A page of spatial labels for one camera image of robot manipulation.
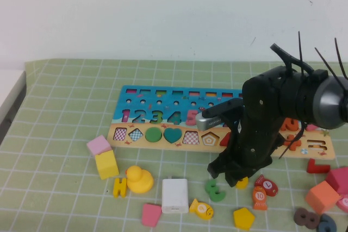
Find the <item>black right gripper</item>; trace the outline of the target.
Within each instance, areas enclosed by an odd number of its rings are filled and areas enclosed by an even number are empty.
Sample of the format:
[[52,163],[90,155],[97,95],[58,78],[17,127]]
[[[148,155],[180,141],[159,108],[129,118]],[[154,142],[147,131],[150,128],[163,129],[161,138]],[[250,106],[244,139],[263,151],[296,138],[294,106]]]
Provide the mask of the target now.
[[273,78],[258,76],[247,80],[242,95],[243,104],[222,115],[227,126],[232,127],[231,141],[222,156],[207,167],[212,178],[225,173],[230,187],[272,163],[271,154],[280,140],[278,133],[284,121]]

